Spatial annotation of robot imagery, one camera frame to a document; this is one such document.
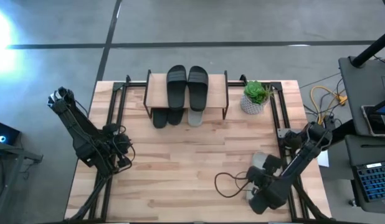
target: gray slide sandal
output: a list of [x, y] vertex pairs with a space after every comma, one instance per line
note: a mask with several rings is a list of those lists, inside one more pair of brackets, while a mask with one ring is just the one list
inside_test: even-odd
[[192, 127], [198, 127], [202, 124], [203, 111], [193, 111], [188, 108], [188, 124]]

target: laptop keyboard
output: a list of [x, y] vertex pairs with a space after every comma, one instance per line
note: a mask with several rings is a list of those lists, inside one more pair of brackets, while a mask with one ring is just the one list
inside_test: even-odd
[[356, 166], [367, 202], [385, 199], [385, 162]]

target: black metal shoe rack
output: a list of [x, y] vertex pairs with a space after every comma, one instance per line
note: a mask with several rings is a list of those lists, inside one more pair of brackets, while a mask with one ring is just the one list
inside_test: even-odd
[[[132, 82], [130, 80], [130, 77], [126, 76], [126, 81], [125, 82], [115, 82], [113, 84], [111, 101], [110, 101], [109, 110], [108, 110], [108, 116], [107, 116], [107, 124], [112, 122], [113, 110], [115, 108], [116, 95], [117, 95], [117, 93], [119, 91], [121, 92], [121, 98], [120, 98], [120, 105], [119, 105], [119, 110], [118, 110], [118, 116], [116, 118], [116, 124], [121, 124], [121, 122], [122, 122], [123, 109], [125, 107], [125, 101], [126, 101], [126, 91], [127, 91], [128, 88], [130, 88], [130, 87], [143, 87], [143, 88], [146, 88], [145, 89], [145, 97], [144, 97], [144, 105], [145, 105], [150, 73], [151, 73], [151, 71], [148, 70], [148, 75], [147, 75], [147, 81], [146, 82]], [[224, 75], [226, 76], [226, 80], [227, 80], [227, 71], [224, 72]], [[229, 107], [229, 94], [228, 94], [229, 93], [228, 92], [229, 87], [244, 87], [247, 84], [247, 79], [246, 79], [245, 75], [241, 75], [240, 82], [228, 82], [227, 81], [226, 83], [227, 83], [226, 84], [227, 106], [226, 106], [226, 108], [223, 108], [223, 112], [222, 112], [223, 119], [225, 119], [226, 114], [227, 114], [227, 110], [228, 110], [228, 107]], [[287, 107], [285, 105], [285, 99], [284, 99], [284, 95], [283, 95], [283, 90], [282, 90], [281, 82], [262, 82], [262, 83], [264, 85], [270, 86], [274, 90], [274, 93], [277, 92], [277, 95], [278, 95], [279, 100], [280, 100], [280, 106], [281, 106], [282, 116], [283, 116], [283, 120], [284, 120], [284, 126], [285, 126], [285, 128], [290, 128], [290, 122], [289, 122], [289, 118], [288, 118]], [[271, 104], [271, 107], [272, 107], [274, 128], [275, 128], [275, 132], [277, 133], [277, 129], [280, 129], [281, 127], [280, 127], [280, 120], [278, 118], [277, 105], [275, 103], [275, 98], [274, 97], [270, 98], [270, 104]], [[150, 110], [148, 110], [148, 107], [146, 105], [145, 105], [145, 109], [146, 109], [146, 111], [148, 113], [148, 116], [152, 115], [152, 112]], [[284, 169], [287, 166], [287, 156], [288, 155], [287, 155], [285, 149], [281, 145], [281, 140], [278, 137], [278, 134], [276, 134], [275, 136], [277, 138], [278, 150], [279, 150], [279, 153], [280, 153], [280, 158], [283, 161], [283, 169]], [[295, 156], [294, 154], [291, 154], [291, 153], [289, 153], [289, 155], [291, 156], [291, 158], [293, 158]], [[96, 175], [95, 185], [97, 183], [99, 183], [99, 180], [100, 180], [100, 176]], [[300, 177], [297, 179], [297, 182], [298, 182], [299, 185], [302, 186], [302, 180], [301, 180]], [[108, 204], [109, 204], [109, 201], [110, 201], [111, 186], [112, 186], [112, 178], [108, 179], [107, 184], [105, 186], [104, 196], [103, 196], [103, 204], [102, 204], [102, 209], [100, 211], [100, 216], [99, 217], [97, 217], [97, 200], [96, 200], [96, 201], [94, 201], [94, 203], [92, 203], [92, 206], [90, 207], [90, 211], [89, 211], [87, 219], [84, 219], [84, 220], [63, 220], [61, 222], [43, 223], [43, 224], [110, 223], [110, 222], [107, 222], [107, 212], [108, 212]], [[291, 220], [292, 220], [293, 223], [295, 223], [295, 222], [296, 223], [299, 223], [299, 222], [301, 223], [302, 221], [309, 220], [307, 207], [305, 206], [302, 198], [299, 197], [299, 199], [300, 199], [300, 206], [302, 208], [302, 217], [303, 218], [297, 218], [297, 210], [295, 208], [295, 202], [294, 202], [294, 199], [293, 199], [292, 189], [291, 189], [290, 190], [290, 195], [288, 197], [288, 207], [289, 207], [289, 211], [290, 211]]]

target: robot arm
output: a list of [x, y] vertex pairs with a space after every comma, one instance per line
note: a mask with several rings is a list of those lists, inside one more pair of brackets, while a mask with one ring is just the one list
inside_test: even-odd
[[[116, 174], [120, 168], [130, 166], [125, 156], [131, 147], [127, 135], [120, 133], [116, 124], [97, 129], [77, 108], [74, 93], [60, 87], [49, 96], [48, 106], [60, 117], [73, 141], [77, 157], [89, 167], [95, 166], [102, 177]], [[117, 155], [118, 166], [111, 157]]]
[[[278, 161], [279, 158], [274, 156], [268, 156], [263, 167], [251, 166], [247, 172], [248, 181], [253, 182], [258, 187], [258, 190], [252, 191], [254, 196], [249, 200], [252, 210], [262, 214], [267, 207], [276, 209], [284, 205], [287, 202], [289, 189], [297, 177], [305, 170], [311, 160], [316, 158], [321, 151], [327, 149], [331, 141], [332, 133], [314, 122], [307, 124], [300, 133], [289, 131], [283, 139], [283, 145], [293, 151], [299, 149], [299, 152], [278, 177], [274, 176], [273, 173], [280, 168], [281, 162]], [[302, 191], [305, 194], [303, 189], [298, 189], [300, 194]]]

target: yellow cable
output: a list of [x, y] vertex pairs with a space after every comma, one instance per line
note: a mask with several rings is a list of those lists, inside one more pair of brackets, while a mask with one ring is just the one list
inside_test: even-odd
[[313, 103], [313, 105], [315, 106], [315, 109], [317, 111], [317, 113], [319, 114], [319, 116], [317, 117], [317, 123], [320, 124], [321, 122], [321, 108], [319, 109], [316, 102], [315, 102], [315, 99], [313, 97], [313, 91], [317, 88], [322, 88], [323, 90], [326, 90], [327, 92], [333, 94], [335, 97], [338, 97], [337, 94], [335, 94], [334, 92], [332, 92], [329, 88], [325, 87], [325, 86], [314, 86], [311, 90], [310, 90], [310, 99], [311, 99], [311, 102]]
[[[336, 100], [337, 97], [338, 97], [338, 96], [336, 96], [335, 98], [333, 98], [333, 99], [331, 100], [331, 103], [328, 105], [327, 110], [325, 110], [325, 112], [324, 112], [324, 116], [321, 116], [321, 115], [320, 115], [320, 119], [321, 119], [321, 120], [320, 120], [319, 124], [322, 124], [322, 123], [323, 123], [324, 118], [325, 118], [325, 116], [326, 116], [328, 110], [331, 108], [332, 103]], [[345, 99], [345, 100], [343, 100], [343, 101], [340, 101], [340, 102], [338, 103], [338, 105], [340, 105], [340, 104], [346, 102], [346, 100], [348, 100], [348, 99]]]

